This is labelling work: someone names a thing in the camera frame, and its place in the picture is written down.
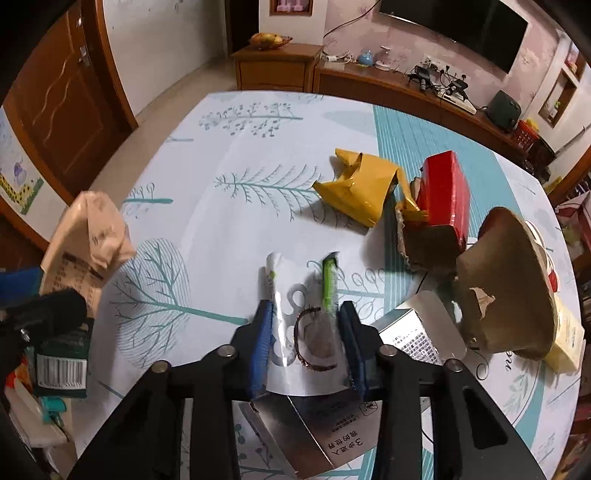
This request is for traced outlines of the yellow fruit bowl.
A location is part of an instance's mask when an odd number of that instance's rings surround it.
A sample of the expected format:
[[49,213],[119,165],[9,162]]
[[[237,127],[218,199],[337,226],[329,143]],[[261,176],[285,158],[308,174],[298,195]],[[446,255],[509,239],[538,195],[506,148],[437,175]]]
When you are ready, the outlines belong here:
[[280,49],[290,43],[293,38],[276,33],[256,33],[249,39],[249,44],[260,51]]

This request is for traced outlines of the brown wooden door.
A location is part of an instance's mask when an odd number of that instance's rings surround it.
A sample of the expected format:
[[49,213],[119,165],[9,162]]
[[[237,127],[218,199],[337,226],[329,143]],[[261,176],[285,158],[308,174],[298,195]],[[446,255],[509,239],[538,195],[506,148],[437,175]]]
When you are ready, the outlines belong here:
[[43,185],[20,214],[1,212],[36,248],[50,238],[48,193],[66,204],[88,189],[137,122],[124,93],[100,1],[74,2],[25,62],[3,104],[9,126],[40,173]]

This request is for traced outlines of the silver foil box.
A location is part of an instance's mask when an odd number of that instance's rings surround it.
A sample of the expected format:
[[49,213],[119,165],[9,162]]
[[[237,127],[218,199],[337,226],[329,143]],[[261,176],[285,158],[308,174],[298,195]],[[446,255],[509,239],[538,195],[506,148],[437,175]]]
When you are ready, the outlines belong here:
[[[423,290],[374,323],[384,343],[412,359],[443,365],[467,347],[439,296]],[[267,394],[240,407],[284,475],[308,479],[342,467],[377,445],[379,401],[353,390],[321,397]]]

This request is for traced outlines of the brown paper cone bag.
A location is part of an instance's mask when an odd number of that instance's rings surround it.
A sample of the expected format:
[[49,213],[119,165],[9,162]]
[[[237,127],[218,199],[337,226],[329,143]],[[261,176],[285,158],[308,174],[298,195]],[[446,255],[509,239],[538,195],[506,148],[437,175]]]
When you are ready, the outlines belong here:
[[544,254],[511,210],[488,213],[477,242],[456,260],[453,288],[470,346],[530,360],[546,357],[557,328],[554,294]]

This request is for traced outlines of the patterned white teal tablecloth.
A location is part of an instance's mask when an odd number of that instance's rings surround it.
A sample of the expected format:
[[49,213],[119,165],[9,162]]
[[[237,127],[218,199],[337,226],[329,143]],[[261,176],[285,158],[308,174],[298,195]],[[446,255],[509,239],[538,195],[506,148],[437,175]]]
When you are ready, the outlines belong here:
[[[182,120],[122,201],[134,258],[105,286],[92,333],[87,398],[74,405],[83,454],[107,417],[154,362],[199,360],[252,320],[270,299],[266,258],[311,267],[338,252],[339,305],[351,301],[373,325],[434,276],[411,273],[396,246],[391,209],[368,230],[322,202],[315,181],[337,174],[335,148],[401,165],[452,150],[470,188],[469,245],[496,206],[529,220],[558,269],[560,298],[577,313],[574,275],[559,223],[540,183],[486,147],[444,127],[381,106],[290,92],[208,95]],[[551,479],[567,445],[580,372],[555,374],[513,352],[468,348],[465,361]],[[235,402],[241,479],[290,479]],[[375,448],[314,479],[370,479]]]

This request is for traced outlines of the black television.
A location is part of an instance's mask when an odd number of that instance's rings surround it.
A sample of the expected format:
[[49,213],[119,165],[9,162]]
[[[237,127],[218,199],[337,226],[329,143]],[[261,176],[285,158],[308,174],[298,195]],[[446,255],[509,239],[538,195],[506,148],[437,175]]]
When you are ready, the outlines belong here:
[[443,35],[509,73],[528,21],[498,0],[390,0],[380,12]]

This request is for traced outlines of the red cigarette box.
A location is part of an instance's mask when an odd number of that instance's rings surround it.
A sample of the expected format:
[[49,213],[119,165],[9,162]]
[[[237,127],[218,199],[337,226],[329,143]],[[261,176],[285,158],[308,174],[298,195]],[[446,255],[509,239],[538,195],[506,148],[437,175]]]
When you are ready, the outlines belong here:
[[467,247],[470,188],[455,152],[428,157],[412,197],[394,209],[398,251],[408,269],[447,275]]

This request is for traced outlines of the small blue teapot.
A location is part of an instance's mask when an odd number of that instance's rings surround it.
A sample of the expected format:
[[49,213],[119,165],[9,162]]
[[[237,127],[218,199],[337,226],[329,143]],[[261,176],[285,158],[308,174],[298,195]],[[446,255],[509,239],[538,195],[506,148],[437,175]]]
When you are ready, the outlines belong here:
[[370,67],[374,65],[374,55],[372,53],[371,50],[366,49],[363,50],[360,55],[358,56],[358,58],[356,58],[356,63],[365,66],[365,67]]

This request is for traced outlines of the beige green snack pouch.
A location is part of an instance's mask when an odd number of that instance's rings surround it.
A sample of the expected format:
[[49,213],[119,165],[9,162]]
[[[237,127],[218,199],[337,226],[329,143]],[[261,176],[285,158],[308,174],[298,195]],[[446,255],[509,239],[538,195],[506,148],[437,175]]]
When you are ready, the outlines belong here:
[[73,289],[86,307],[80,326],[34,349],[38,395],[86,396],[91,336],[102,288],[134,255],[128,227],[105,193],[82,192],[64,211],[41,262],[40,292]]

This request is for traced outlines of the red basket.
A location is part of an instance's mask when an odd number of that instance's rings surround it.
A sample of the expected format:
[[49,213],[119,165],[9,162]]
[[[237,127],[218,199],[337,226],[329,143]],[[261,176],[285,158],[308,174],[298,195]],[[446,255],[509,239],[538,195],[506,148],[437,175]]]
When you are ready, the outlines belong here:
[[512,132],[511,139],[520,150],[528,152],[539,139],[538,124],[530,118],[519,120]]

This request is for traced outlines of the yellow crumpled wrapper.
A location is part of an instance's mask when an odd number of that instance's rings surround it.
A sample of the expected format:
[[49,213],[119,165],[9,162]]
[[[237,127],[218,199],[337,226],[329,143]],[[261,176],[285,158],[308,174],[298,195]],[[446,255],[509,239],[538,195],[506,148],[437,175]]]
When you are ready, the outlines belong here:
[[362,152],[335,149],[341,175],[331,182],[312,184],[312,189],[329,206],[365,227],[381,219],[384,204],[393,187],[403,192],[402,210],[420,212],[404,169],[390,160]]

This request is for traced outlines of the yellow rectangular carton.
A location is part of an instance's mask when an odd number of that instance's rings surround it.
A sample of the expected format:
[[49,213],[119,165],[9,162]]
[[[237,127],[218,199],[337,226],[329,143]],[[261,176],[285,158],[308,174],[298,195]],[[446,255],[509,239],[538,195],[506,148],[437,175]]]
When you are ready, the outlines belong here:
[[544,358],[556,374],[571,374],[579,370],[584,356],[584,328],[581,321],[554,294],[557,310],[556,334],[550,351]]

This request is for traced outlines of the red white paper cup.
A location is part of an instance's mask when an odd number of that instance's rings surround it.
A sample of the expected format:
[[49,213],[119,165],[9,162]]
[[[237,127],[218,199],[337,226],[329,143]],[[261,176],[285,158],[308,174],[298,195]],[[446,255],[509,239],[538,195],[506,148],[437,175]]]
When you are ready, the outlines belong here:
[[535,243],[538,245],[540,251],[544,254],[544,265],[545,265],[546,273],[548,276],[548,280],[549,280],[552,291],[554,293],[557,293],[559,291],[559,287],[560,287],[559,276],[556,271],[555,263],[554,263],[551,255],[548,253],[548,249],[546,248],[546,244],[545,244],[544,239],[541,235],[541,232],[536,227],[536,225],[533,224],[531,221],[526,220],[525,223],[526,223],[528,229],[530,230]]

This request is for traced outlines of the wooden tv cabinet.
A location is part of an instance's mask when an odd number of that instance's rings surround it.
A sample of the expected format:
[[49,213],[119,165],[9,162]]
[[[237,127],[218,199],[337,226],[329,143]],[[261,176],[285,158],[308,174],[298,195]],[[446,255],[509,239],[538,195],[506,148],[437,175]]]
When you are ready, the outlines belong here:
[[319,93],[396,109],[460,133],[500,153],[521,167],[543,170],[553,161],[550,148],[537,140],[528,151],[518,147],[483,112],[469,114],[439,98],[423,93],[399,73],[337,65],[321,58],[322,47],[288,43],[279,49],[248,46],[232,54],[239,90],[276,90]]

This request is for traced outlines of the dark green bag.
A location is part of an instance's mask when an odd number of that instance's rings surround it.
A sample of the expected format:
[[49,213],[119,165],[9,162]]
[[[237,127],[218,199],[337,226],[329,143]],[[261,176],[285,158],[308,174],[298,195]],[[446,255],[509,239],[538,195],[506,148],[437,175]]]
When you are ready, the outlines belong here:
[[514,130],[522,114],[520,104],[503,90],[499,90],[487,105],[485,115],[506,133]]

